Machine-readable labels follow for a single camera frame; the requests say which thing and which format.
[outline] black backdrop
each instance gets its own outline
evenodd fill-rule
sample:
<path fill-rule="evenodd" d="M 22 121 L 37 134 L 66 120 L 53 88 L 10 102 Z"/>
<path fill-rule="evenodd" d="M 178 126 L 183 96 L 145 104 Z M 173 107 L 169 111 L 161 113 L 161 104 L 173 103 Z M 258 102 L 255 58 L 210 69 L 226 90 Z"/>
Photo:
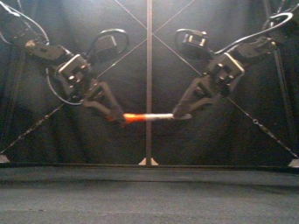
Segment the black backdrop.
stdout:
<path fill-rule="evenodd" d="M 18 7 L 18 1 L 5 1 Z M 106 29 L 125 29 L 131 44 L 126 54 L 95 66 L 127 113 L 149 110 L 147 1 L 61 0 L 21 1 L 54 45 L 74 53 L 89 50 Z M 154 0 L 151 110 L 171 113 L 206 62 L 178 57 L 174 34 L 189 28 L 206 31 L 210 48 L 219 50 L 261 31 L 267 19 L 259 0 Z M 298 123 L 298 38 L 284 49 L 294 122 Z M 61 105 L 53 94 L 45 66 L 3 42 L 2 46 L 2 147 L 25 133 Z M 294 148 L 274 57 L 247 69 L 231 99 Z M 149 147 L 159 165 L 288 165 L 290 154 L 261 131 L 229 99 L 193 119 L 145 123 L 121 128 L 91 108 L 65 105 L 23 141 L 6 152 L 14 162 L 137 165 Z"/>

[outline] vertical pole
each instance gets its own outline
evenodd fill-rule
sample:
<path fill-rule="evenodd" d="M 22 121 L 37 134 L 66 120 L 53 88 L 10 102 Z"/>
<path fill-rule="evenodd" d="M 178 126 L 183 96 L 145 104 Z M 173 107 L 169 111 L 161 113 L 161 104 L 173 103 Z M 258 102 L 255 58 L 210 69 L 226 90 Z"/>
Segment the vertical pole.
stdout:
<path fill-rule="evenodd" d="M 146 113 L 153 113 L 153 32 L 154 32 L 154 11 L 153 0 L 147 0 L 147 73 L 146 73 Z M 153 123 L 146 123 L 146 165 L 153 165 Z"/>
<path fill-rule="evenodd" d="M 270 2 L 269 0 L 265 0 L 263 3 L 265 3 L 265 9 L 266 9 L 266 17 L 270 18 L 273 14 Z M 285 112 L 286 112 L 289 135 L 292 139 L 293 148 L 296 149 L 296 147 L 299 145 L 298 136 L 297 136 L 298 131 L 296 129 L 296 116 L 293 112 L 293 106 L 292 106 L 292 101 L 290 101 L 290 96 L 288 91 L 286 71 L 284 67 L 284 60 L 282 60 L 282 55 L 279 50 L 275 50 L 274 56 L 275 56 L 275 67 L 278 72 L 278 78 L 281 83 L 281 91 L 282 91 L 282 96 L 285 101 Z"/>

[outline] black cable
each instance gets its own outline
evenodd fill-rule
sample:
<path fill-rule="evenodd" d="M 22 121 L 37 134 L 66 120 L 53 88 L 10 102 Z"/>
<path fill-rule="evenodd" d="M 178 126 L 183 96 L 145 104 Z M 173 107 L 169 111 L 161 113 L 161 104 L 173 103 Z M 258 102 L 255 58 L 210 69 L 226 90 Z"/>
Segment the black cable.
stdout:
<path fill-rule="evenodd" d="M 273 19 L 275 18 L 281 18 L 281 17 L 286 17 L 285 21 L 282 21 L 279 24 L 277 24 L 275 26 L 270 27 L 269 29 L 257 32 L 253 35 L 246 36 L 245 38 L 241 38 L 239 40 L 237 40 L 234 43 L 231 43 L 229 46 L 226 46 L 222 50 L 219 50 L 218 52 L 215 52 L 215 54 L 222 54 L 225 53 L 233 46 L 238 45 L 239 43 L 245 42 L 246 40 L 250 40 L 253 38 L 257 38 L 267 33 L 270 33 L 273 30 L 278 29 L 279 27 L 282 27 L 294 17 L 294 14 L 290 12 L 285 12 L 281 13 L 275 16 L 273 16 L 267 21 L 270 22 Z"/>
<path fill-rule="evenodd" d="M 98 42 L 98 39 L 107 36 L 107 35 L 113 35 L 113 34 L 122 34 L 125 37 L 126 37 L 126 47 L 118 51 L 118 54 L 123 53 L 126 50 L 127 50 L 127 47 L 130 45 L 130 40 L 129 40 L 129 36 L 127 36 L 127 32 L 122 29 L 111 29 L 111 30 L 105 30 L 94 39 L 93 41 L 93 44 L 90 46 L 90 49 L 89 49 L 89 52 L 87 52 L 87 55 L 91 54 L 93 52 L 93 49 L 94 49 L 94 45 L 97 44 Z"/>

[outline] orange object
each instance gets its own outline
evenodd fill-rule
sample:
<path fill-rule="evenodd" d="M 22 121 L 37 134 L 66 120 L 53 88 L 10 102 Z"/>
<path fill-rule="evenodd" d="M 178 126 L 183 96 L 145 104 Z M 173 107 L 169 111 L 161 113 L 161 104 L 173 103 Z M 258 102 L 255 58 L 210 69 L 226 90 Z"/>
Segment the orange object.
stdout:
<path fill-rule="evenodd" d="M 146 114 L 125 114 L 126 123 L 146 122 Z"/>

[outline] diagonal wire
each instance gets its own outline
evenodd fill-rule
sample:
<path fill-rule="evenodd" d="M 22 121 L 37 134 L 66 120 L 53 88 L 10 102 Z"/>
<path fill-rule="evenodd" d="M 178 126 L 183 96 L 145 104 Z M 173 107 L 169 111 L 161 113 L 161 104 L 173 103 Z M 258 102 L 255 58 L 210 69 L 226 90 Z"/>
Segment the diagonal wire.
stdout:
<path fill-rule="evenodd" d="M 165 24 L 154 31 L 154 33 L 158 33 L 161 29 L 170 24 L 170 22 L 182 14 L 182 12 L 193 5 L 195 0 L 191 0 L 191 2 L 175 13 L 175 15 L 165 22 Z"/>
<path fill-rule="evenodd" d="M 119 6 L 123 8 L 123 10 L 130 14 L 130 16 L 135 19 L 135 21 L 147 29 L 146 25 L 143 24 L 143 22 L 137 18 L 137 16 L 134 15 L 134 13 L 127 9 L 127 7 L 118 1 L 115 0 L 117 3 L 119 4 Z"/>
<path fill-rule="evenodd" d="M 137 46 L 135 48 L 98 75 L 98 78 L 133 53 L 133 51 L 147 41 L 145 39 Z"/>
<path fill-rule="evenodd" d="M 131 15 L 131 17 L 137 20 L 137 22 L 146 28 L 143 22 L 137 18 L 137 16 L 134 15 L 134 13 L 127 9 L 127 7 L 118 1 L 115 0 L 117 3 L 119 4 L 119 6 L 126 10 L 126 12 Z M 199 74 L 202 76 L 202 73 L 199 72 L 199 70 L 191 65 L 191 63 L 181 56 L 181 54 L 158 38 L 158 36 L 155 35 L 158 31 L 161 31 L 161 29 L 167 25 L 170 24 L 170 22 L 181 15 L 181 13 L 193 5 L 195 0 L 193 0 L 181 10 L 179 12 L 166 21 L 166 23 L 155 30 L 154 32 L 154 37 L 166 45 L 166 47 L 171 50 L 171 52 L 178 56 L 178 58 L 186 63 L 186 65 L 189 65 L 189 67 L 197 72 L 197 74 Z"/>
<path fill-rule="evenodd" d="M 155 38 L 165 44 L 165 46 L 171 50 L 171 52 L 178 56 L 178 58 L 190 66 L 190 68 L 197 72 L 199 76 L 202 76 L 201 71 L 193 66 L 193 64 L 182 57 L 182 55 L 157 37 Z"/>

